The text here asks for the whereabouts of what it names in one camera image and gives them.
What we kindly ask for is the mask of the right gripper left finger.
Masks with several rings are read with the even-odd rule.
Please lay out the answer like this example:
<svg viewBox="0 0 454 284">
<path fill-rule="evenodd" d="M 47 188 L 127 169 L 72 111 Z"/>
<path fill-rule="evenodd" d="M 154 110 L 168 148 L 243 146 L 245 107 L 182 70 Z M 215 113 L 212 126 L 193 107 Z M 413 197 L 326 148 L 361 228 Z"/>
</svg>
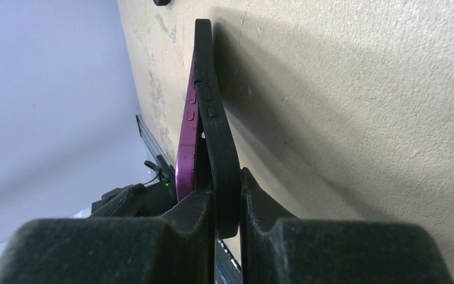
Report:
<svg viewBox="0 0 454 284">
<path fill-rule="evenodd" d="M 37 219 L 0 256 L 0 283 L 213 283 L 215 193 L 159 217 Z"/>
</svg>

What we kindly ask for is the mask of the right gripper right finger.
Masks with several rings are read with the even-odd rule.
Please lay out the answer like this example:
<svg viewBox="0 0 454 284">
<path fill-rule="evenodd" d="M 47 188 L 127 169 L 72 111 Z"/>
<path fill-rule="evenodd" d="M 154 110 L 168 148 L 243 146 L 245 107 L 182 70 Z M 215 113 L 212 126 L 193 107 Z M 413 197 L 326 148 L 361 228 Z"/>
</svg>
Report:
<svg viewBox="0 0 454 284">
<path fill-rule="evenodd" d="M 416 224 L 301 219 L 242 171 L 244 283 L 452 283 L 434 242 Z"/>
</svg>

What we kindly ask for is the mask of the purple phone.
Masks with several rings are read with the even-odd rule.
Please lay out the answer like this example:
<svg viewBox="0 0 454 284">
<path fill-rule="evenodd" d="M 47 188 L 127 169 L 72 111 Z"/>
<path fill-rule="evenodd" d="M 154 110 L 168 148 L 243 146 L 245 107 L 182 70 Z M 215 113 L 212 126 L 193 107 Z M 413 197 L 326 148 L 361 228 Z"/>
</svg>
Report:
<svg viewBox="0 0 454 284">
<path fill-rule="evenodd" d="M 178 201 L 194 190 L 199 122 L 199 106 L 194 88 L 194 63 L 191 63 L 176 160 L 175 184 Z"/>
</svg>

